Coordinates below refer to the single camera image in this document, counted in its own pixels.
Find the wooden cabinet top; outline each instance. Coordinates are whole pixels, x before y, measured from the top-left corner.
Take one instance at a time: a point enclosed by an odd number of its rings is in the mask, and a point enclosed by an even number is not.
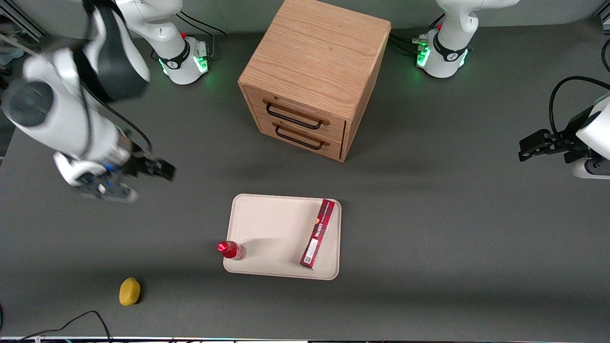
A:
[[[239,83],[353,118],[390,22],[315,0],[285,0]]]

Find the drawer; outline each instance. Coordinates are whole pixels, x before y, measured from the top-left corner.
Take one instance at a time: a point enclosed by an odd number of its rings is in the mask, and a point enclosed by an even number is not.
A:
[[[260,120],[260,131],[270,137],[304,148],[322,156],[339,160],[341,143],[332,139],[319,138],[299,129],[280,124],[279,120]]]
[[[292,103],[270,94],[246,88],[254,115],[261,121],[275,121],[285,128],[311,133],[316,137],[343,141],[345,120],[340,120],[318,111]]]

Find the black drawer handle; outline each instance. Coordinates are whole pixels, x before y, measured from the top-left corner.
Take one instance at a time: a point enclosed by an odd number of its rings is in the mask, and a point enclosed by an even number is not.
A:
[[[313,150],[320,150],[324,146],[324,142],[320,142],[320,145],[316,146],[316,145],[311,145],[309,143],[302,142],[302,141],[300,141],[300,140],[298,140],[296,138],[292,138],[291,136],[288,136],[288,135],[285,135],[285,134],[281,134],[281,133],[279,133],[279,128],[280,128],[279,125],[277,125],[275,127],[275,134],[280,136],[280,137],[282,137],[283,139],[287,139],[287,140],[289,140],[291,142],[298,143],[300,145],[306,146],[306,147],[308,147],[310,149],[313,149]]]
[[[303,123],[302,121],[298,121],[296,119],[292,119],[292,118],[286,117],[285,115],[281,115],[281,114],[279,114],[277,112],[273,112],[271,110],[271,103],[267,103],[267,113],[269,113],[270,115],[272,115],[272,116],[274,116],[276,118],[280,118],[280,119],[283,119],[285,121],[289,121],[289,122],[291,122],[293,124],[301,125],[302,127],[308,128],[308,129],[311,129],[311,130],[317,130],[322,125],[322,121],[321,120],[318,120],[318,125],[314,126],[314,125],[310,125],[310,124],[307,124],[307,123]]]

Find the red bottle cap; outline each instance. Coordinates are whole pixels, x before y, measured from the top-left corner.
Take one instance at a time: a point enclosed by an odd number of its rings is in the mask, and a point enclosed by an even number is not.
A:
[[[235,242],[220,242],[218,243],[218,251],[226,258],[234,258],[237,256],[237,244]]]

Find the green led light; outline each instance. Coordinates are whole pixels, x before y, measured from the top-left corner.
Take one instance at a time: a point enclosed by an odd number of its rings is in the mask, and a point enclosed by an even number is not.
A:
[[[424,49],[422,52],[420,52],[419,56],[417,56],[417,64],[420,67],[425,66],[426,62],[428,61],[428,56],[430,56],[430,48],[426,47],[426,49]]]
[[[163,74],[167,75],[167,70],[165,70],[165,65],[163,65],[163,62],[161,62],[161,59],[159,59],[159,64],[161,64],[161,68],[163,68]]]
[[[195,64],[197,64],[197,68],[199,68],[199,71],[202,74],[207,72],[207,58],[193,56],[193,60],[195,61]]]
[[[462,57],[462,61],[459,62],[459,66],[463,66],[464,65],[464,61],[466,60],[466,55],[468,54],[468,49],[466,49],[466,51],[464,51],[464,56]]]

